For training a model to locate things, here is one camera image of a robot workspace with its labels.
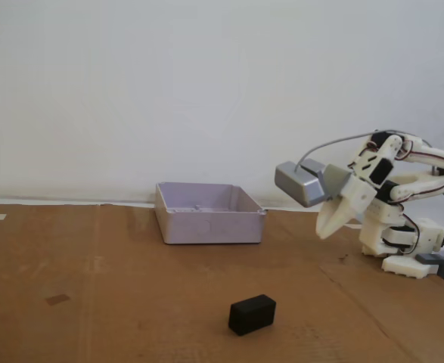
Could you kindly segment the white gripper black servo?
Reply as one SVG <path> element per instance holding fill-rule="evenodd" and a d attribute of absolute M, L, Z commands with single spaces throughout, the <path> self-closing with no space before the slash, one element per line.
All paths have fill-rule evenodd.
<path fill-rule="evenodd" d="M 324 202 L 319 211 L 316 234 L 322 240 L 368 208 L 393 171 L 393 160 L 373 150 L 364 150 L 350 164 L 350 169 L 340 197 Z"/>

